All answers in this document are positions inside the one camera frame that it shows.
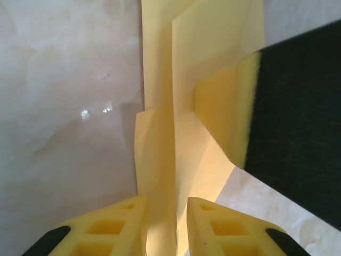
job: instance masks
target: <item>white surface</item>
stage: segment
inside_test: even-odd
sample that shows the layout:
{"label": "white surface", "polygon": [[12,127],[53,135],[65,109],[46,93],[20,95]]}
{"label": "white surface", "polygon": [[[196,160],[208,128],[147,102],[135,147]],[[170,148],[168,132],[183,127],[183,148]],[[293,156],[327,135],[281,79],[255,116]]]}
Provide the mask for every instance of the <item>white surface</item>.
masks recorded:
{"label": "white surface", "polygon": [[[269,44],[341,17],[339,0],[264,0]],[[139,0],[0,2],[0,248],[136,194]],[[340,233],[236,170],[218,202],[284,227],[313,255]]]}

